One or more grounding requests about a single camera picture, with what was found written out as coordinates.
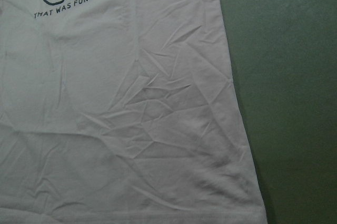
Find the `pink printed t-shirt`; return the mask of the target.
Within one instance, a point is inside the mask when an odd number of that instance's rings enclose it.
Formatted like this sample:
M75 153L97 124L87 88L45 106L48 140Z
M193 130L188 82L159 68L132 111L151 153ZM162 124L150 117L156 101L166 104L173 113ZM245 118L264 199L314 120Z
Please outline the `pink printed t-shirt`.
M1 0L1 223L266 223L220 0Z

